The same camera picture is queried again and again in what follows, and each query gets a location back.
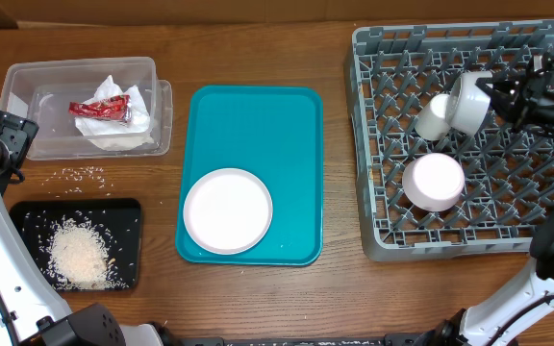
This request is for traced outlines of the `grey-green bowl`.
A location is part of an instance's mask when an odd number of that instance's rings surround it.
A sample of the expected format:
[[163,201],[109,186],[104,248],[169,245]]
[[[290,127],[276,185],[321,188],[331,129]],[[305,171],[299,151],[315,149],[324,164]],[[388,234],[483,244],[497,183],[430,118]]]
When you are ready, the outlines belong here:
[[491,77],[490,71],[476,71],[463,73],[456,79],[446,105],[446,121],[451,128],[469,136],[479,131],[491,99],[476,82],[479,78]]

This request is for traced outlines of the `cream cup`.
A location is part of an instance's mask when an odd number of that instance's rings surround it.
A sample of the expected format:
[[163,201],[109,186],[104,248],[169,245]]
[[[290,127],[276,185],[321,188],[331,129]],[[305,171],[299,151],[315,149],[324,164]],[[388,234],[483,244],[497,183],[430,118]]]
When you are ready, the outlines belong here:
[[438,141],[450,130],[446,120],[446,109],[449,96],[438,94],[418,113],[415,131],[425,140]]

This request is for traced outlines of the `pink small bowl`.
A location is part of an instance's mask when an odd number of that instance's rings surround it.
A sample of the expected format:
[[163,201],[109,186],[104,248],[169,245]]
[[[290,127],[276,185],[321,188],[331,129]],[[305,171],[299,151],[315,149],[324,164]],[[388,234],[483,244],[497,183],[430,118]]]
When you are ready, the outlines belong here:
[[402,185],[406,197],[418,208],[444,211],[459,201],[465,173],[456,160],[445,154],[426,154],[406,166]]

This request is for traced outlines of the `red snack wrapper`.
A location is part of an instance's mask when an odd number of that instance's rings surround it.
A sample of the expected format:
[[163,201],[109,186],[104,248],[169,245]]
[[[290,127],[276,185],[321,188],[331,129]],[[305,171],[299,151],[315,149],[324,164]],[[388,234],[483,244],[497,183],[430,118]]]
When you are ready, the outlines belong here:
[[78,117],[128,123],[132,112],[130,96],[116,95],[90,104],[71,102],[68,112]]

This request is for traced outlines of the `white napkin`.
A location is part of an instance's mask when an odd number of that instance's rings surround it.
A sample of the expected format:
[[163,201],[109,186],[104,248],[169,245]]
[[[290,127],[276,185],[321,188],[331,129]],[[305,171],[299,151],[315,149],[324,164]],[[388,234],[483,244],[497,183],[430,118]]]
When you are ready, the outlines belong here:
[[98,120],[83,116],[75,117],[75,126],[83,136],[98,136],[91,142],[105,151],[126,151],[144,144],[154,144],[155,140],[148,131],[153,126],[145,102],[137,85],[130,86],[126,91],[113,81],[109,75],[95,90],[93,96],[84,101],[85,105],[103,101],[115,96],[129,97],[129,121]]

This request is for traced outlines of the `white rice pile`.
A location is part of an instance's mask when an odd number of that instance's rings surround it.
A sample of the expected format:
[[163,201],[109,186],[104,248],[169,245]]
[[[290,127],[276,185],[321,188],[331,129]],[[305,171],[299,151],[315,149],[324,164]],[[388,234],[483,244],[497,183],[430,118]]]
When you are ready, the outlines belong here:
[[59,291],[110,290],[128,288],[117,273],[111,244],[87,218],[63,218],[53,222],[39,250],[47,257],[42,273]]

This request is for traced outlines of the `pink round plate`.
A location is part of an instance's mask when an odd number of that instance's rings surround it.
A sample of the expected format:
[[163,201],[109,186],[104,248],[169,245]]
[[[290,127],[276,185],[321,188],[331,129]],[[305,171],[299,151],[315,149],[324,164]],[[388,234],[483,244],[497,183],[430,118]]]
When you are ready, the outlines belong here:
[[224,256],[245,252],[266,235],[273,217],[271,195],[252,173],[216,169],[189,190],[183,220],[190,238],[202,249]]

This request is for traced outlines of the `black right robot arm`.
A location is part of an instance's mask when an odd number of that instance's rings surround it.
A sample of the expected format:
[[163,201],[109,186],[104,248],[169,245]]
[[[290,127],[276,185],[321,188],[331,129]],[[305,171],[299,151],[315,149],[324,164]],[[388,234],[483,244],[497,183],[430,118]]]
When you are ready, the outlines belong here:
[[[554,138],[554,55],[533,57],[515,77],[479,77],[478,89],[515,131]],[[554,211],[538,227],[523,269],[483,303],[461,309],[416,345],[514,345],[519,334],[554,311]]]

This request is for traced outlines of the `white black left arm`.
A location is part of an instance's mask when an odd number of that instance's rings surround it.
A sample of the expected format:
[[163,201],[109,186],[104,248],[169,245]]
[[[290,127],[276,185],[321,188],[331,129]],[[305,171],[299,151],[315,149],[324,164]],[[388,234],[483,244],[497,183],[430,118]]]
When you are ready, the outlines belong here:
[[25,179],[37,133],[37,123],[0,111],[0,345],[180,344],[166,326],[121,325],[100,304],[72,311],[38,270],[3,202],[7,187]]

